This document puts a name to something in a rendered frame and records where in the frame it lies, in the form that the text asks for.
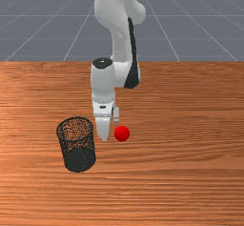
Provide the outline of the dark mesh basket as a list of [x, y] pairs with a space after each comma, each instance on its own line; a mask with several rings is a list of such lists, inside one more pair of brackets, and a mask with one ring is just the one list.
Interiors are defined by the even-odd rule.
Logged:
[[56, 128], [65, 167], [73, 173], [90, 169], [96, 160], [93, 125], [86, 117], [63, 120]]

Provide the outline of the red ball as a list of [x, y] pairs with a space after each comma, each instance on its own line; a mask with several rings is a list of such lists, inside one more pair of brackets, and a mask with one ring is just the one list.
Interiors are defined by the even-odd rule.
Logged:
[[126, 126], [118, 126], [114, 130], [114, 137], [120, 141], [126, 141], [130, 137], [130, 130]]

